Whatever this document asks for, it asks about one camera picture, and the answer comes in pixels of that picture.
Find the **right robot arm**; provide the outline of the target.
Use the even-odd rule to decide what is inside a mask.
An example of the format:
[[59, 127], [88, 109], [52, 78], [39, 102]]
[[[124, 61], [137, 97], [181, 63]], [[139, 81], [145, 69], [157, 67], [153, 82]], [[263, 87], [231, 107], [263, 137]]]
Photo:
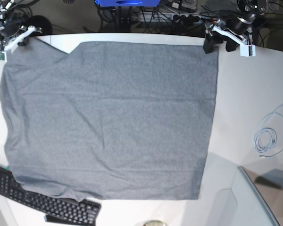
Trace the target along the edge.
[[0, 0], [0, 50], [28, 30], [29, 14], [14, 0]]

